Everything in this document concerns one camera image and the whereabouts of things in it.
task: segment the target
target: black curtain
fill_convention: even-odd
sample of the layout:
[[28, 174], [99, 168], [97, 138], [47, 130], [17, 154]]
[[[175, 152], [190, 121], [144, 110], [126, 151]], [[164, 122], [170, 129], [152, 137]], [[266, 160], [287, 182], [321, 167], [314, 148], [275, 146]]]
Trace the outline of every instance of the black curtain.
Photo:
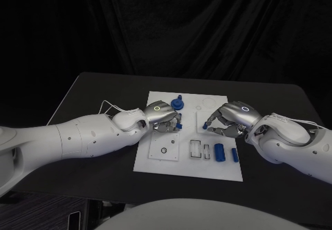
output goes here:
[[284, 67], [313, 2], [2, 2], [0, 125], [45, 125], [84, 71], [300, 84]]

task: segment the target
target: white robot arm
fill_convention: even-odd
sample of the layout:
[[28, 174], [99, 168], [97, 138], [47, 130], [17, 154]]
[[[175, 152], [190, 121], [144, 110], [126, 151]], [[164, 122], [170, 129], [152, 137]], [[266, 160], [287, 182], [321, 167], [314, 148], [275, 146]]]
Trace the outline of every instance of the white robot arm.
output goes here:
[[213, 113], [206, 127], [216, 118], [227, 129], [210, 127], [209, 131], [237, 138], [245, 136], [261, 155], [275, 164], [288, 163], [307, 175], [332, 184], [332, 131], [327, 128], [307, 130], [295, 121], [278, 114], [262, 117], [243, 102], [224, 104]]
[[162, 101], [115, 116], [83, 116], [63, 124], [34, 128], [0, 127], [0, 196], [45, 164], [69, 158], [92, 158], [139, 142], [151, 124], [158, 132], [175, 132], [171, 120], [181, 115]]

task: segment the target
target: robotic hand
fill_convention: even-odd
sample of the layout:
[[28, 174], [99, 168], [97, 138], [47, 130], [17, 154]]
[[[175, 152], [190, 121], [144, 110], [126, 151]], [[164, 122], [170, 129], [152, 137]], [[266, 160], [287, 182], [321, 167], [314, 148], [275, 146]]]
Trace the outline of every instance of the robotic hand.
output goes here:
[[69, 158], [92, 158], [139, 142], [151, 129], [175, 132], [171, 121], [181, 115], [164, 101], [145, 111], [125, 111], [115, 116], [83, 116], [63, 124], [34, 127], [0, 127], [0, 196], [25, 176], [45, 164]]
[[[245, 136], [261, 155], [275, 164], [288, 163], [307, 175], [332, 184], [332, 131], [317, 123], [295, 120], [274, 113], [262, 117], [243, 102], [226, 103], [206, 122], [219, 119], [226, 129], [210, 127], [209, 131], [239, 138]], [[297, 122], [318, 126], [307, 130]]]

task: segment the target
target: white board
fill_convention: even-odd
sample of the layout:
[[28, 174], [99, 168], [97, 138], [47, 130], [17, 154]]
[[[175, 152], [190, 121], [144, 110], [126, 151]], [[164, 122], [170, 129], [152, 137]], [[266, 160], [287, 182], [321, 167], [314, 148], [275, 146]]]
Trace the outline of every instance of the white board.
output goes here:
[[[229, 102], [227, 96], [174, 93], [174, 92], [151, 92], [148, 105], [155, 101], [162, 100], [171, 104], [171, 101], [183, 95], [185, 103], [184, 109], [178, 112], [183, 113], [183, 130], [180, 134], [180, 156], [178, 161], [151, 159], [151, 142], [154, 131], [144, 136], [139, 143], [135, 172], [159, 173], [178, 176], [191, 176], [201, 178], [211, 178], [220, 180], [243, 181], [240, 162], [233, 160], [232, 149], [237, 148], [236, 140], [214, 133], [198, 133], [198, 116], [207, 116], [209, 113], [217, 110], [224, 103]], [[213, 123], [214, 127], [224, 127], [219, 121]], [[201, 147], [210, 145], [211, 159], [193, 159], [191, 158], [191, 140], [201, 141]], [[224, 144], [226, 158], [224, 162], [217, 162], [216, 159], [216, 144]]]

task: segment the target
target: table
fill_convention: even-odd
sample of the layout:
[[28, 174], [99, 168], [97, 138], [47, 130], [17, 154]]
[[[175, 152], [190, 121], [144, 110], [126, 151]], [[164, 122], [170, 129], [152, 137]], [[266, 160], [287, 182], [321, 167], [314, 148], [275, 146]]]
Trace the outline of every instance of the table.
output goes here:
[[[123, 109], [142, 108], [149, 91], [226, 95], [250, 104], [262, 115], [276, 112], [323, 124], [302, 88], [288, 84], [197, 80], [83, 73], [50, 124], [97, 114], [103, 100]], [[245, 182], [134, 172], [138, 144], [102, 157], [69, 159], [35, 170], [15, 190], [144, 204], [171, 198], [235, 203], [297, 223], [332, 226], [332, 185], [288, 164], [268, 162], [237, 139]]]

